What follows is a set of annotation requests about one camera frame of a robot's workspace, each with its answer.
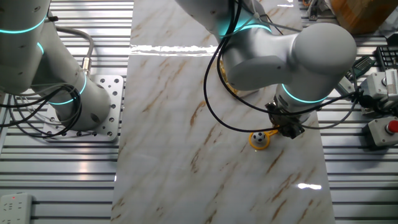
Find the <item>white marble tabletop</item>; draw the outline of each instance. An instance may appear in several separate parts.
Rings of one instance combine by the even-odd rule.
[[[261,1],[274,22],[300,28],[292,2]],[[112,224],[335,222],[319,131],[255,151],[248,134],[218,124],[203,101],[216,40],[174,0],[136,0],[131,35]],[[271,127],[228,95],[215,66],[208,92],[228,124]],[[246,99],[264,106],[274,93]]]

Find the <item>silver metal frame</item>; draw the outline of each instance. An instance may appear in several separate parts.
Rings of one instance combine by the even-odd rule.
[[[294,2],[302,9],[304,26],[313,24],[301,1]],[[51,4],[52,12],[60,18],[59,26],[78,27],[94,36],[92,73],[123,78],[127,74],[133,7],[131,0],[53,0]],[[318,22],[336,24],[336,19],[322,14]],[[87,42],[70,35],[60,36],[80,62]],[[376,46],[385,45],[386,40],[365,35],[357,37],[356,43],[360,58],[371,56]],[[373,67],[365,77],[377,71]],[[349,108],[350,103],[345,100],[324,107],[318,112],[320,125],[338,121]],[[365,152],[360,146],[360,129],[367,121],[357,107],[347,122],[321,131],[336,224],[398,223],[398,147]],[[35,125],[43,127],[38,121]],[[0,195],[34,195],[32,224],[109,224],[118,142],[48,143],[9,128],[0,145],[4,145],[0,155]],[[86,212],[84,217],[79,217],[81,211]]]

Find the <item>electrical outlet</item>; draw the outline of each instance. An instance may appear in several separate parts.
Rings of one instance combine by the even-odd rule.
[[[21,193],[0,198],[0,224],[29,224],[32,196]]]

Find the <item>mounting plate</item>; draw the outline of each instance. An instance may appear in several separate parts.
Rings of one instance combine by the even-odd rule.
[[[66,136],[57,136],[55,138],[47,138],[48,142],[113,142],[118,137],[119,121],[121,114],[121,102],[124,86],[124,79],[119,75],[92,75],[91,80],[104,87],[111,98],[111,110],[108,117],[96,129],[88,132],[68,131]],[[47,117],[53,118],[51,122],[57,122],[58,118],[55,109],[49,106]],[[57,133],[64,126],[55,126],[44,124],[43,131],[48,133]]]

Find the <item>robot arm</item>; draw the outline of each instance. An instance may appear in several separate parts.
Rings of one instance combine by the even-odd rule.
[[[221,42],[230,22],[230,0],[176,0],[195,20]],[[265,14],[257,1],[243,3]],[[242,10],[236,30],[253,14]],[[223,53],[228,82],[237,90],[257,90],[278,84],[275,106],[281,112],[298,112],[320,105],[351,68],[356,43],[346,30],[333,24],[315,24],[299,34],[273,35],[269,26],[252,20],[235,33]],[[302,123],[308,115],[298,116]],[[274,124],[288,121],[271,117]],[[285,134],[294,138],[297,134]]]
[[[86,76],[60,40],[55,25],[47,18],[50,0],[0,1],[0,91],[18,95],[28,88],[43,92],[51,85],[65,83],[80,92],[82,112],[75,131],[99,126],[110,111],[110,97],[102,86]],[[70,95],[61,91],[50,104],[67,126],[76,108]]]

